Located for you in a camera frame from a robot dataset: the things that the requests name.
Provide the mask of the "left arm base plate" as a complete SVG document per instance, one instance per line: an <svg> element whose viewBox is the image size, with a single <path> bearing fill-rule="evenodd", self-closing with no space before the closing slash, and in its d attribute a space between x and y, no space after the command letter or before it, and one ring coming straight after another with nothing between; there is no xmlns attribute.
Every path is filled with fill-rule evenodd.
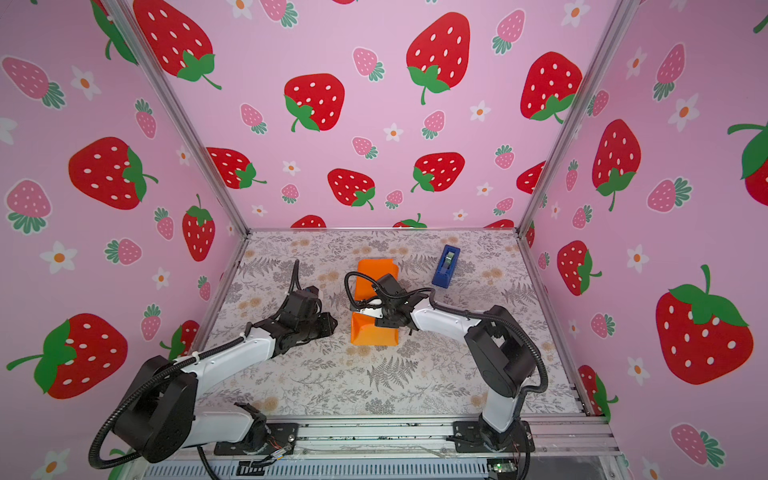
<svg viewBox="0 0 768 480"><path fill-rule="evenodd" d="M243 440L218 442L214 448L217 456L267 457L275 453L291 455L298 438L298 423L266 423L251 427Z"/></svg>

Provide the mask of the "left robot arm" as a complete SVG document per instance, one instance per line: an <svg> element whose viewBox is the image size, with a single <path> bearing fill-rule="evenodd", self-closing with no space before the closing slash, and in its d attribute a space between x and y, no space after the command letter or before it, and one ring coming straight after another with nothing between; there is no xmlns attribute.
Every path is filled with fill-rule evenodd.
<svg viewBox="0 0 768 480"><path fill-rule="evenodd" d="M225 344L173 361L147 360L94 438L90 465L106 469L138 458L159 463L181 449L208 444L229 453L274 454L281 447L253 405L200 411L197 402L240 371L331 336L337 325L323 311L317 288L307 287L288 293L275 314L247 324Z"/></svg>

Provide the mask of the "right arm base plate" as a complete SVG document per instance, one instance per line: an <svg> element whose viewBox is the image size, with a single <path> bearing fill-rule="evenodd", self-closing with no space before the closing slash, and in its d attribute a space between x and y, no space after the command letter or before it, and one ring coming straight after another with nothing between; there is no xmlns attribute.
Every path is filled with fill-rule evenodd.
<svg viewBox="0 0 768 480"><path fill-rule="evenodd" d="M498 432L484 420L456 421L446 437L459 453L533 453L536 449L530 425L514 421L507 430Z"/></svg>

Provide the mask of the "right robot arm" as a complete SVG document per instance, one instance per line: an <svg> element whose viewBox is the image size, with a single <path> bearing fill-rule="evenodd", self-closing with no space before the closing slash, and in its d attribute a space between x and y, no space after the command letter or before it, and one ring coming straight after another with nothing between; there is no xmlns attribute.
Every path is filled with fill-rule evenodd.
<svg viewBox="0 0 768 480"><path fill-rule="evenodd" d="M488 444L501 444L522 426L526 397L548 389L543 356L505 308L484 312L436 300L432 287L405 290L390 274L376 280L358 271L344 277L350 308L382 328L407 328L463 341L489 393L479 423Z"/></svg>

